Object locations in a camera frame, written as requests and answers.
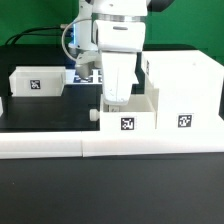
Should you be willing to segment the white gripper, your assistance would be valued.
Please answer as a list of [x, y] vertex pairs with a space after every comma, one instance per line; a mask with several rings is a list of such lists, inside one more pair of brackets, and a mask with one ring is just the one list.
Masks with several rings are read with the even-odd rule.
[[102, 52], [101, 60], [104, 102], [110, 112], [120, 112], [131, 95], [137, 54]]

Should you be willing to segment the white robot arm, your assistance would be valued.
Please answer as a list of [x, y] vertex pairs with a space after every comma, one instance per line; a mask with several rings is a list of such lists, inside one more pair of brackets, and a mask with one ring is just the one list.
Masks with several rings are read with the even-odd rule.
[[137, 55], [145, 41], [145, 19], [175, 0], [79, 0], [78, 16], [66, 26], [73, 41], [62, 48], [79, 77], [93, 68], [102, 72], [103, 102], [112, 109], [128, 104]]

